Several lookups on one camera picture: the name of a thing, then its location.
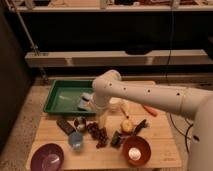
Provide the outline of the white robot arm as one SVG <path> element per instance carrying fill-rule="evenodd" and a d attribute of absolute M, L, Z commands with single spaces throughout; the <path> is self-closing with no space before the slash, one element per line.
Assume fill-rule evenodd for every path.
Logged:
<path fill-rule="evenodd" d="M 92 103 L 102 115 L 112 97 L 127 99 L 193 120 L 187 171 L 213 171 L 213 91 L 164 85 L 123 82 L 109 70 L 92 82 Z"/>

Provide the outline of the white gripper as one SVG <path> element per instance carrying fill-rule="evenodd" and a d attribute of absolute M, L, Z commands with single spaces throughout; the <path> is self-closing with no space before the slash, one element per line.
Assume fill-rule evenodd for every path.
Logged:
<path fill-rule="evenodd" d="M 104 106 L 95 105 L 96 120 L 98 121 L 99 128 L 104 128 L 108 115 L 108 104 Z"/>

